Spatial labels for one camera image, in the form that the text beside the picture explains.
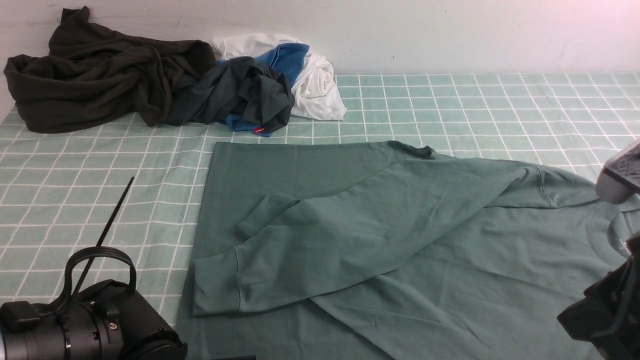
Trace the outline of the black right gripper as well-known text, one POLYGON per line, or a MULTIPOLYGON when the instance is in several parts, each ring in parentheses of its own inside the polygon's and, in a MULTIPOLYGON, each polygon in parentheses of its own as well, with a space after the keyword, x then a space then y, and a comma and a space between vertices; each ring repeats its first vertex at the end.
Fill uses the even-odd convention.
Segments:
POLYGON ((570 338, 591 343, 605 360, 640 358, 639 233, 626 245, 630 256, 583 292, 557 320, 570 338))

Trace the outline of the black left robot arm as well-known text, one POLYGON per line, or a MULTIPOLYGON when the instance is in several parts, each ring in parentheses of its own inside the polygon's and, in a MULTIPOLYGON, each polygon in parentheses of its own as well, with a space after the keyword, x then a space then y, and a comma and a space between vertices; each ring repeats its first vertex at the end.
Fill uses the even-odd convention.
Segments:
POLYGON ((1 306, 3 360, 185 360, 188 345, 139 293, 104 280, 81 291, 66 313, 8 301, 1 306))

